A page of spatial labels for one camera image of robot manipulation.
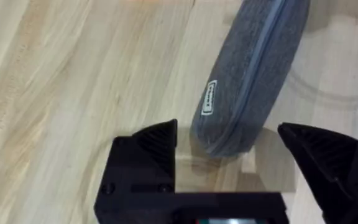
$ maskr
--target black 3d printed part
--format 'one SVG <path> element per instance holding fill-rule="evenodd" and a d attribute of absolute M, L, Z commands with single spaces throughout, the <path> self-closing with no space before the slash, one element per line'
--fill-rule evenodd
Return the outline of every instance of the black 3d printed part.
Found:
<path fill-rule="evenodd" d="M 176 145 L 176 120 L 114 140 L 94 205 L 100 224 L 288 224 L 280 193 L 175 193 Z"/>
<path fill-rule="evenodd" d="M 249 151 L 290 70 L 310 0 L 244 0 L 191 128 L 211 156 Z"/>
<path fill-rule="evenodd" d="M 278 132 L 293 154 L 327 224 L 358 224 L 358 140 L 284 123 Z"/>

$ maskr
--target wooden floor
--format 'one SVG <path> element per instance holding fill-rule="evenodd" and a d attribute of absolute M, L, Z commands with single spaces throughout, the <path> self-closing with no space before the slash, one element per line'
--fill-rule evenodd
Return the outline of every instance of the wooden floor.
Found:
<path fill-rule="evenodd" d="M 178 191 L 282 190 L 323 223 L 275 130 L 358 137 L 358 0 L 312 0 L 255 151 L 210 160 L 188 129 L 241 0 L 0 0 L 0 223 L 96 223 L 112 139 L 179 120 Z"/>

